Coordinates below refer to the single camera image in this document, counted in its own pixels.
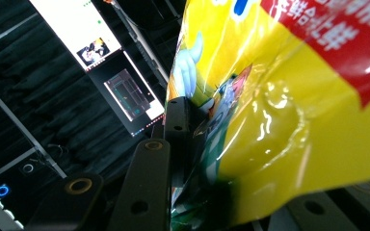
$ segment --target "round light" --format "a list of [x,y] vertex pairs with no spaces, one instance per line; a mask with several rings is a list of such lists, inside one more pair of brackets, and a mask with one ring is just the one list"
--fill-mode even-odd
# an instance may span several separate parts
[[0,197],[3,197],[9,193],[9,188],[7,186],[0,186]]

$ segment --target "crinkled plastic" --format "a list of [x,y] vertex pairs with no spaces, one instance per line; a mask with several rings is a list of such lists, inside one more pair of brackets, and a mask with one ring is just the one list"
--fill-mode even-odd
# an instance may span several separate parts
[[168,99],[206,115],[172,229],[370,179],[370,0],[189,0]]

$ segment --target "yellow plastic bag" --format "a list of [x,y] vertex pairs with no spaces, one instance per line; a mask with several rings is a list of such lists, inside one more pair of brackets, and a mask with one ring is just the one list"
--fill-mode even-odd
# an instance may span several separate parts
[[178,96],[207,119],[173,229],[213,227],[213,214],[231,226],[369,180],[370,1],[189,0],[168,89]]

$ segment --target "computer monitor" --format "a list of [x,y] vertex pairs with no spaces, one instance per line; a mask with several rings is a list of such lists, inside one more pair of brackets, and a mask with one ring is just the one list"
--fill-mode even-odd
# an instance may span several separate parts
[[90,0],[30,0],[131,134],[164,114],[164,107]]

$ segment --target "red label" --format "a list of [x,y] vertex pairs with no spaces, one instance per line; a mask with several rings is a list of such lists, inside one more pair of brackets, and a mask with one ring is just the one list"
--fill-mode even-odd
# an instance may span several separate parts
[[370,103],[370,0],[263,0],[262,8],[311,46]]

